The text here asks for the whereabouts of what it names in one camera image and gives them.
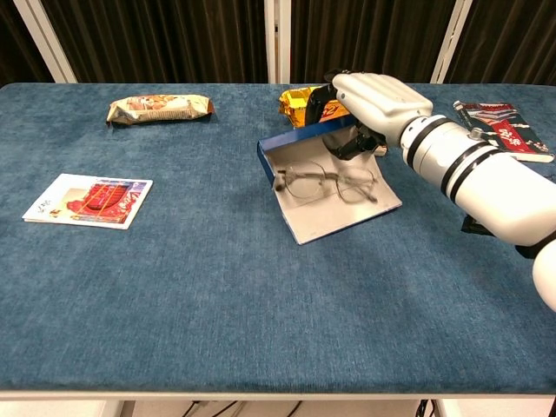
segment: blue tablecloth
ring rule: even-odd
[[[554,87],[415,85],[435,112],[509,101],[556,149]],[[532,262],[401,160],[404,205],[299,247],[255,148],[285,85],[0,90],[0,389],[555,393],[556,313]],[[107,128],[109,103],[212,97],[209,121]],[[544,175],[555,165],[536,164]],[[128,231],[25,223],[62,172],[154,180]]]

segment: magazine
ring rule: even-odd
[[[127,229],[152,183],[150,180],[61,174],[27,210],[23,219]]]

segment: eyeglasses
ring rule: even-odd
[[[337,173],[327,172],[312,161],[290,162],[285,169],[278,169],[276,191],[287,190],[298,199],[316,197],[324,192],[325,181],[334,181],[338,196],[349,204],[357,202],[378,202],[373,195],[378,182],[373,172],[361,168],[344,168]]]

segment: candy wrapper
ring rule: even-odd
[[[214,113],[212,101],[205,96],[134,96],[110,104],[106,123],[135,124],[159,120],[191,120]]]
[[[305,108],[307,107],[309,96],[314,89],[318,88],[318,86],[314,86],[302,89],[288,89],[281,94],[280,113],[286,115],[295,128],[305,126]],[[348,114],[349,112],[338,100],[333,100],[328,102],[324,108],[320,122]]]

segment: robotic arm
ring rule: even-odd
[[[556,184],[444,116],[401,81],[385,75],[335,73],[309,97],[305,124],[338,99],[357,119],[347,143],[323,140],[343,160],[377,146],[402,149],[404,162],[502,241],[535,258],[533,281],[556,311]]]

